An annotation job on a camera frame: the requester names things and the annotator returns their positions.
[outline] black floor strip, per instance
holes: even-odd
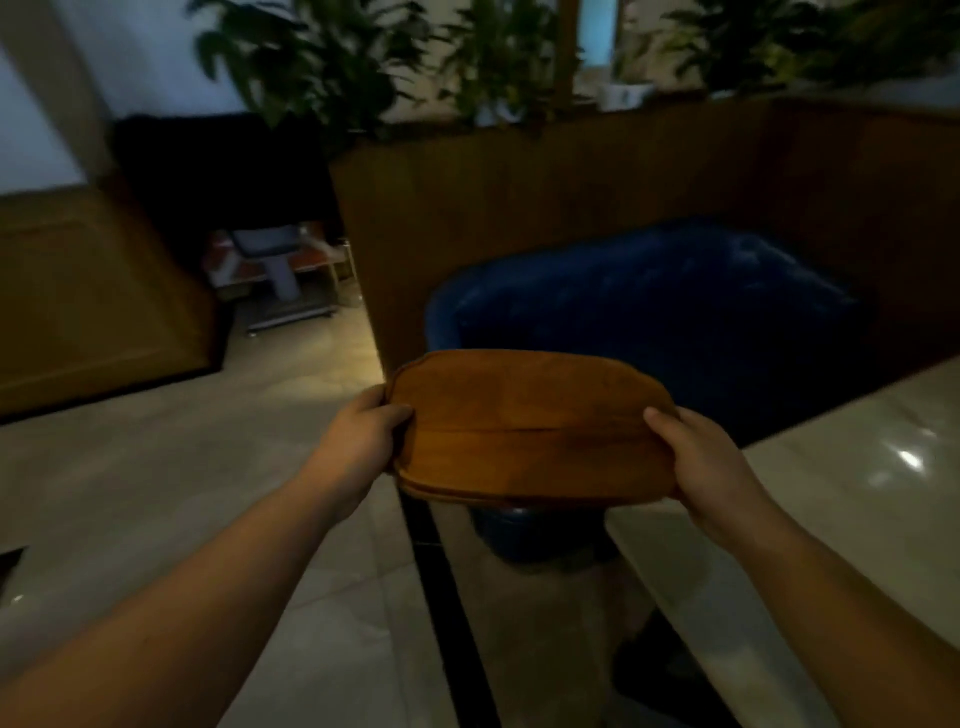
[[[400,502],[460,728],[500,728],[487,673],[430,506],[402,492]]]

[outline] marble countertop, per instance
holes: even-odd
[[[798,522],[960,646],[960,358],[746,454]],[[679,503],[613,509],[607,528],[746,728],[838,725],[746,575]]]

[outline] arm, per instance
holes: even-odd
[[[348,404],[293,480],[8,684],[3,724],[215,726],[324,536],[386,466],[412,410],[382,399],[374,387]]]
[[[780,509],[719,425],[680,414],[645,419],[676,452],[682,503],[750,576],[840,721],[955,725],[960,652]]]

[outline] hand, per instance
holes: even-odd
[[[413,415],[406,404],[383,404],[381,384],[361,392],[333,418],[296,480],[329,489],[338,521],[348,518],[390,463],[394,428]]]
[[[704,533],[736,555],[791,522],[723,427],[688,409],[678,412],[679,420],[648,407],[643,419],[676,454],[678,500]]]

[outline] wooden cutting board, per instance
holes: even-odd
[[[643,421],[676,407],[628,364],[553,352],[433,352],[388,383],[410,404],[394,467],[409,494],[496,507],[606,507],[676,486],[672,450]]]

